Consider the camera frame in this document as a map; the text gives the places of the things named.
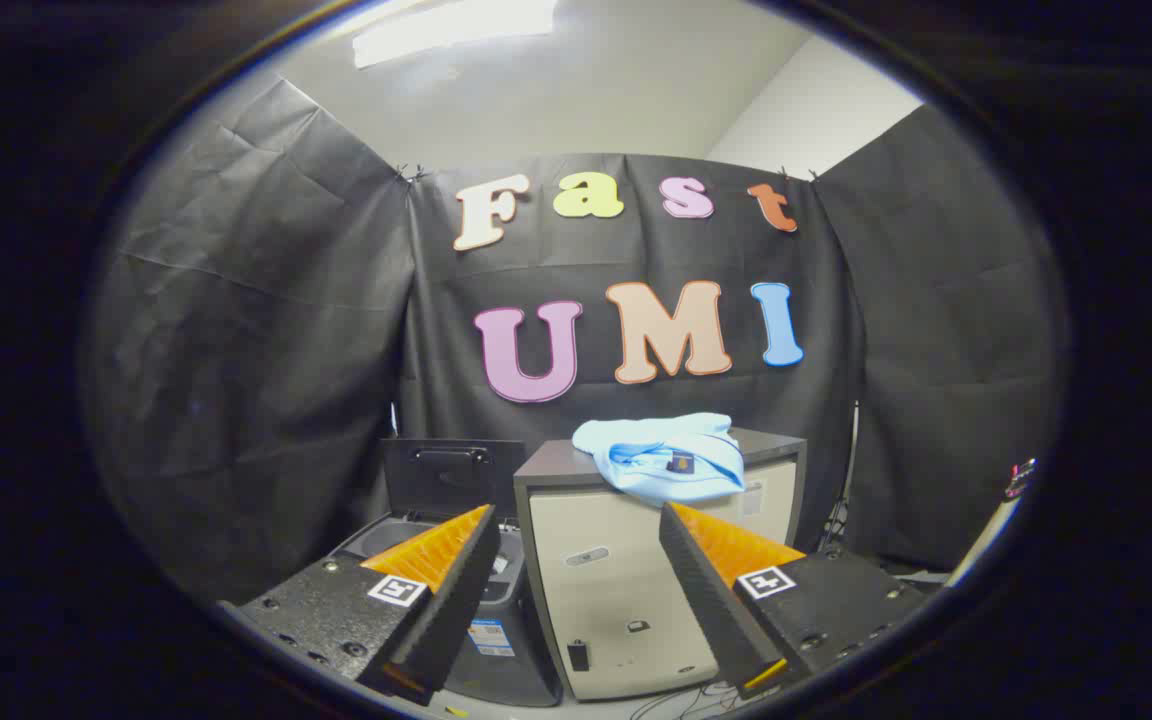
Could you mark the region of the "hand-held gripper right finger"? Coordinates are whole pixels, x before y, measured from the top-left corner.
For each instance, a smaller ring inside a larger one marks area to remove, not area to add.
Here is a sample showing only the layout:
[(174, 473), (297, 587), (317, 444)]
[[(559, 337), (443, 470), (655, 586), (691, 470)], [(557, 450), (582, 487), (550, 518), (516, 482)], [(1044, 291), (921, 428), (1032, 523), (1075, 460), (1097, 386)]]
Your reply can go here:
[(718, 676), (744, 700), (859, 655), (929, 596), (846, 550), (804, 553), (668, 502), (658, 539)]

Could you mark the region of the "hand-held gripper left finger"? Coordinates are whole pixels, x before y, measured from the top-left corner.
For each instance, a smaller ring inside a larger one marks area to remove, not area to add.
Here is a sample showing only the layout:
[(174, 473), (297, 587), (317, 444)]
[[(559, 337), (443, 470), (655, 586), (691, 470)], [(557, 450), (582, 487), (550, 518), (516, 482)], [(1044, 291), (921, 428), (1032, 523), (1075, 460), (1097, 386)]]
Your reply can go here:
[(369, 559), (314, 560), (223, 623), (294, 674), (338, 696), (429, 706), (444, 689), (500, 548), (494, 506), (445, 520)]

